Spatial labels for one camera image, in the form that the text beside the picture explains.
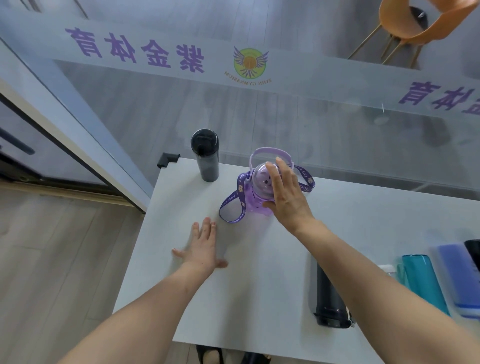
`orange chair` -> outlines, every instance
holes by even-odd
[[[435,23],[424,31],[410,11],[409,0],[383,0],[379,10],[380,25],[360,44],[348,59],[355,56],[375,33],[384,28],[390,33],[391,37],[380,59],[383,59],[387,54],[395,38],[400,38],[400,44],[382,64],[387,64],[404,45],[412,44],[417,46],[417,51],[410,64],[410,68],[413,68],[422,47],[433,40],[446,38],[475,10],[480,0],[429,1],[438,9],[441,15]]]

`black thermos bottle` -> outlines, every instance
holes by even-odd
[[[218,135],[209,129],[200,129],[190,139],[192,150],[197,156],[200,174],[206,182],[216,181],[218,178],[218,149],[220,141]]]
[[[332,282],[320,268],[317,267],[317,323],[330,328],[349,328],[352,320],[342,298]]]

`left hand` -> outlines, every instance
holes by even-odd
[[[192,241],[186,250],[173,249],[172,253],[183,259],[183,264],[199,269],[208,274],[213,273],[215,268],[226,268],[228,262],[225,259],[216,258],[216,223],[210,218],[205,218],[202,229],[198,222],[192,225]]]

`lanyard strap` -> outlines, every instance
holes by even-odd
[[[313,188],[315,187],[315,181],[310,173],[308,171],[300,166],[295,166],[296,169],[299,170],[300,174],[302,177],[305,179],[307,184],[303,184],[299,182],[300,189],[302,192],[312,192]],[[238,198],[241,203],[241,214],[240,216],[233,221],[228,221],[225,220],[222,217],[222,214],[220,213],[220,217],[222,220],[228,222],[229,224],[236,224],[240,220],[242,220],[245,217],[245,213],[247,212],[247,207],[246,207],[246,202],[245,202],[245,181],[250,179],[250,175],[253,174],[253,171],[248,172],[248,173],[242,173],[238,179],[237,179],[237,189],[235,192],[233,192],[230,196],[228,196],[225,201],[223,201],[222,206],[220,206],[220,211],[228,205],[230,202]]]

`chair leg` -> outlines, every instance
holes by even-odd
[[[412,63],[410,64],[410,68],[413,68],[415,66],[415,63],[417,62],[417,59],[419,58],[421,49],[423,46],[418,46],[417,51],[415,52],[415,55],[413,56]]]
[[[378,27],[376,27],[376,29],[368,36],[365,38],[365,40],[359,45],[359,47],[353,51],[352,54],[350,54],[350,57],[348,57],[347,59],[351,59],[354,55],[356,55],[358,53],[358,51],[375,35],[376,32],[378,32],[380,29],[382,28],[382,25],[378,25]]]
[[[390,35],[390,40],[388,41],[386,47],[385,47],[385,50],[384,52],[382,53],[382,55],[380,56],[380,59],[384,59],[385,55],[387,54],[388,50],[390,49],[390,46],[392,45],[393,41],[395,40],[395,37],[393,35]]]
[[[403,47],[403,44],[400,43],[400,44],[393,50],[393,52],[390,53],[390,55],[387,57],[386,60],[384,60],[384,62],[383,62],[382,64],[387,64],[387,63],[393,58],[393,56],[395,55],[395,53],[397,53],[397,52],[400,50],[400,48],[402,48],[402,47]]]

